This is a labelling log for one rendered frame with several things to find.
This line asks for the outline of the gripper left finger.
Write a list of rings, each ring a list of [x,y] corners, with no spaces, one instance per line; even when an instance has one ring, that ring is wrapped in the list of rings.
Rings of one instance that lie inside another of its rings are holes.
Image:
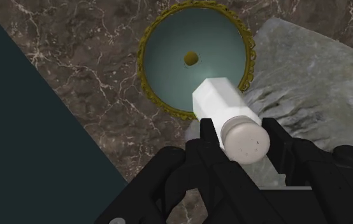
[[[185,148],[160,149],[94,224],[166,224],[188,190],[197,188],[208,212],[203,224],[284,224],[241,166],[221,150],[213,122]]]

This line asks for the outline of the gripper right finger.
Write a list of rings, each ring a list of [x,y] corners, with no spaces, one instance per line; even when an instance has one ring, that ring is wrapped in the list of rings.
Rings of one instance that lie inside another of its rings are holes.
[[[326,152],[292,137],[274,118],[264,118],[262,126],[270,136],[267,156],[286,185],[310,186],[328,224],[353,224],[353,146]]]

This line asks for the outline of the white salt shaker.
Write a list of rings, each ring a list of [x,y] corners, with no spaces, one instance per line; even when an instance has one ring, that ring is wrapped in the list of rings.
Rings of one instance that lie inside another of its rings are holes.
[[[262,120],[227,78],[207,78],[192,93],[196,118],[210,118],[219,145],[230,160],[241,165],[260,161],[270,148]]]

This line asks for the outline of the grey stone slab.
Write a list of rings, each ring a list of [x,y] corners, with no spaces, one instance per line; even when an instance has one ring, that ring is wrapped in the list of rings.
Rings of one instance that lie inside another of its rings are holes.
[[[247,105],[323,150],[353,145],[353,48],[274,17],[254,40]]]

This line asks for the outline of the teal bowl with gold rim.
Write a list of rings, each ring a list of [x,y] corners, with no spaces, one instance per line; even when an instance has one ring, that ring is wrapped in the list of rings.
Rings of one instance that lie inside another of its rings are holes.
[[[171,116],[193,120],[193,91],[207,78],[228,78],[240,91],[254,79],[252,33],[215,1],[184,1],[149,25],[138,50],[147,98]]]

